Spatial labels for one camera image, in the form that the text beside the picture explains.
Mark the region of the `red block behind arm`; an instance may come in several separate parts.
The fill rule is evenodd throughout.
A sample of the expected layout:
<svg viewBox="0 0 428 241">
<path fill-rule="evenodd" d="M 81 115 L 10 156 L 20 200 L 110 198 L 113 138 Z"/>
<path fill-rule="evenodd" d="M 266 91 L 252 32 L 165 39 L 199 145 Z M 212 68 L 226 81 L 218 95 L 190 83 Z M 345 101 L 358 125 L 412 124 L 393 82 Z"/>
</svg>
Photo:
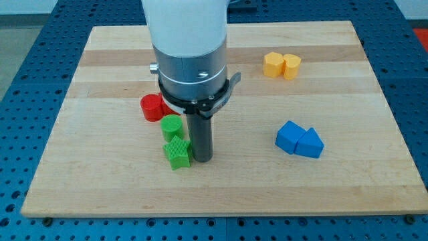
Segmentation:
<svg viewBox="0 0 428 241">
<path fill-rule="evenodd" d="M 163 99 L 163 95 L 161 92 L 158 93 L 158 95 L 160 96 L 160 101 L 161 101 L 161 107 L 163 110 L 163 114 L 166 115 L 170 115 L 170 114 L 175 114 L 175 115 L 180 115 L 179 113 L 175 112 L 174 110 L 172 110 L 164 101 Z"/>
</svg>

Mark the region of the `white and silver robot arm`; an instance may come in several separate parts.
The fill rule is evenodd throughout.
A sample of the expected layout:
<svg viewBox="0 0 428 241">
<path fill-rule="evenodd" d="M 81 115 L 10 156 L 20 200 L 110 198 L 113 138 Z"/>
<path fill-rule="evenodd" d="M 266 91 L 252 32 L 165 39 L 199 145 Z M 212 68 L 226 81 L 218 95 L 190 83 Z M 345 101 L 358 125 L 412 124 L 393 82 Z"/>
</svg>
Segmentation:
<svg viewBox="0 0 428 241">
<path fill-rule="evenodd" d="M 202 100 L 223 87 L 228 5 L 228 0 L 142 0 L 165 92 Z"/>
</svg>

